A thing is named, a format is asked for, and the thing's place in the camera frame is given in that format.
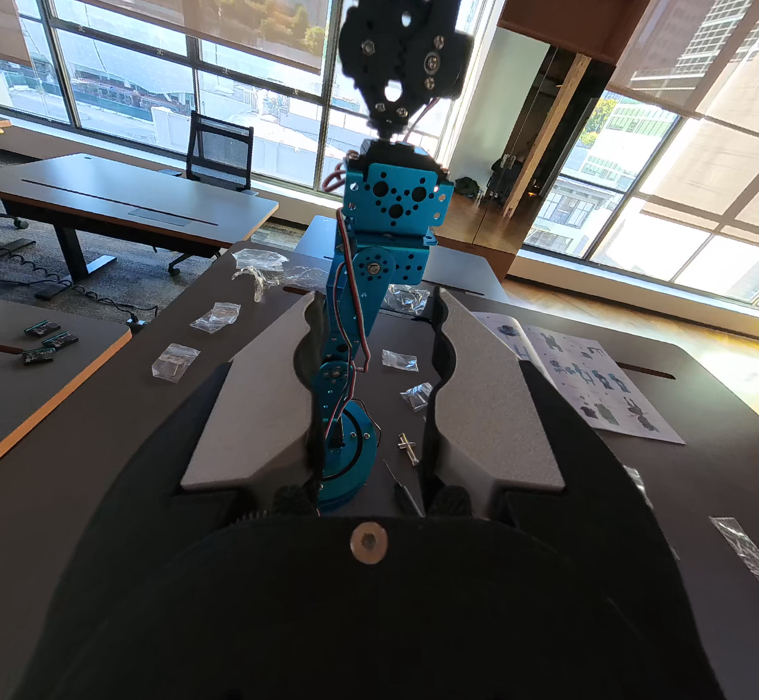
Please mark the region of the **grey office desk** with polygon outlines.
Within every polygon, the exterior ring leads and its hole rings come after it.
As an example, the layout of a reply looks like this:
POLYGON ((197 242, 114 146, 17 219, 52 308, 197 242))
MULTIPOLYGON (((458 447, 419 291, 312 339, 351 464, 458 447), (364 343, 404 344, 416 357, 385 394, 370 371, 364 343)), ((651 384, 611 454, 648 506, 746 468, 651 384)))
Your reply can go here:
POLYGON ((279 208, 255 193, 85 154, 3 167, 1 195, 9 215, 54 227, 72 281, 115 260, 86 263, 79 232, 177 252, 168 265, 175 276, 189 257, 209 259, 249 240, 279 208))

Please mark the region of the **white instruction booklet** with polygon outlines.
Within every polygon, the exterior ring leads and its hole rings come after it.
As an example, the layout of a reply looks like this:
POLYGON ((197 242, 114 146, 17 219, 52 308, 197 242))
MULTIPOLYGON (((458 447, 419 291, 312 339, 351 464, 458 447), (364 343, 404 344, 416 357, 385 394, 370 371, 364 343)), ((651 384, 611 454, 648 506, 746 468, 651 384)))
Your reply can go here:
POLYGON ((599 342, 503 314, 473 314, 518 358, 531 361, 594 429, 685 444, 599 342))

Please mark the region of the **black screwdriver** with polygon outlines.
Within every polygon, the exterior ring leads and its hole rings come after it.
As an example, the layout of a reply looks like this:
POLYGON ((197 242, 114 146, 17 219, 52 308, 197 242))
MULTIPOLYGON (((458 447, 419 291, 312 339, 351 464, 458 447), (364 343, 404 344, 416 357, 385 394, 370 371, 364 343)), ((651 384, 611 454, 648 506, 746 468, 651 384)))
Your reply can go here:
POLYGON ((424 513, 414 500, 408 487, 395 477, 395 474, 385 459, 383 459, 383 463, 393 480, 393 495, 400 514, 409 517, 424 517, 424 513))

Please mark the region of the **dark desk with orange edge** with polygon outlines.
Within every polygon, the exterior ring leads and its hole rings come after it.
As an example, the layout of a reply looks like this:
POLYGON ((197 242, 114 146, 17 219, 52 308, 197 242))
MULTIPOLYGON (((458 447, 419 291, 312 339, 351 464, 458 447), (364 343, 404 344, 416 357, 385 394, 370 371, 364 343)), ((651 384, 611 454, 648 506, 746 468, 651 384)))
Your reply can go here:
POLYGON ((2 345, 37 348, 41 339, 25 335, 24 329, 45 320, 78 340, 55 352, 52 362, 26 365, 21 354, 1 354, 2 456, 131 340, 124 324, 3 299, 2 345))

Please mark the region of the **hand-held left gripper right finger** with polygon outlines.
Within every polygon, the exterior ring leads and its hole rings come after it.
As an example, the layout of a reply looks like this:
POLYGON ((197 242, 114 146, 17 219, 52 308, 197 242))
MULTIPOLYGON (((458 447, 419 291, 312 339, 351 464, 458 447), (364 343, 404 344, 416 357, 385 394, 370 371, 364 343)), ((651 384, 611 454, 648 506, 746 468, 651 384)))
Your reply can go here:
POLYGON ((430 322, 439 380, 425 417, 422 492, 563 491, 521 360, 445 288, 433 293, 430 322))

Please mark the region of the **dark grey desk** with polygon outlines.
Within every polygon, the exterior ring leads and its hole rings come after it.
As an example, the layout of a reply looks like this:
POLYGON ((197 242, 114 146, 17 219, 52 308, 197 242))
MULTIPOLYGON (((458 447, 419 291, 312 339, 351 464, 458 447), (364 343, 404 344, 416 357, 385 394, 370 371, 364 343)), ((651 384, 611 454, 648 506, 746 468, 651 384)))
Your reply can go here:
MULTIPOLYGON (((250 341, 274 310, 243 309, 231 331, 200 342, 177 384, 150 366, 170 342, 192 345, 188 324, 215 299, 243 302, 215 263, 146 331, 72 392, 2 458, 2 698, 11 698, 40 638, 55 586, 106 491, 147 437, 250 341)), ((757 579, 709 521, 733 517, 757 542, 757 394, 742 399, 757 342, 652 312, 506 282, 505 313, 598 340, 616 360, 675 376, 632 372, 685 447, 607 438, 639 471, 679 555, 697 627, 726 698, 757 698, 757 579)))

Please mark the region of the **blue toy robot arm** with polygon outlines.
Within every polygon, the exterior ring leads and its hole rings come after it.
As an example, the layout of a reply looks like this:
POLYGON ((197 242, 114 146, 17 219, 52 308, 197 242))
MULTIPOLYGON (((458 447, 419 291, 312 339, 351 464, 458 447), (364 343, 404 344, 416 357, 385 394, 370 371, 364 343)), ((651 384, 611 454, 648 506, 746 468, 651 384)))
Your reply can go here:
POLYGON ((327 280, 327 330, 313 379, 324 458, 317 506, 349 502, 369 478, 379 438, 354 402, 358 373, 370 362, 368 336, 390 284, 418 285, 432 228, 444 221, 454 184, 422 148, 393 141, 414 113, 458 98, 473 38, 456 28, 461 0, 358 0, 338 38, 343 73, 369 111, 366 139, 347 154, 335 253, 327 280))

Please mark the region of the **large flat clear bag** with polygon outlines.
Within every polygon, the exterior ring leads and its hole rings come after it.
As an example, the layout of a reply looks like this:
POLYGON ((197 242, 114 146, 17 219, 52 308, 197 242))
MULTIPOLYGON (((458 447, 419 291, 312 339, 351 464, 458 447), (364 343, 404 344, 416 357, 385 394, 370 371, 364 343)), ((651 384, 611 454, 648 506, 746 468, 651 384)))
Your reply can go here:
POLYGON ((270 250, 243 249, 233 252, 235 266, 238 271, 252 272, 283 272, 284 265, 289 259, 279 252, 270 250))

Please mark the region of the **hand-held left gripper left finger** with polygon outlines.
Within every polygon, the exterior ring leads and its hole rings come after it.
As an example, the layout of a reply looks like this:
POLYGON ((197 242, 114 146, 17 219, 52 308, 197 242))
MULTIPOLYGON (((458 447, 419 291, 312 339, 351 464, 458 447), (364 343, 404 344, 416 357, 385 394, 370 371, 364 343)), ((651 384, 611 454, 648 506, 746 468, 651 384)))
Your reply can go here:
POLYGON ((310 292, 232 358, 182 489, 276 493, 318 482, 319 367, 320 292, 310 292))

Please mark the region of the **black mesh office chair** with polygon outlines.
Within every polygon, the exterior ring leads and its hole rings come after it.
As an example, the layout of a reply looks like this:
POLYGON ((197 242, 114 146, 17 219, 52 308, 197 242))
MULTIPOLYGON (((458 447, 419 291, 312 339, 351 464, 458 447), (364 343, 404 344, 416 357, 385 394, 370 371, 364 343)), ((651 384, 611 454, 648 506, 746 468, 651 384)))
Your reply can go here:
POLYGON ((198 181, 249 196, 254 129, 191 112, 185 173, 198 181))

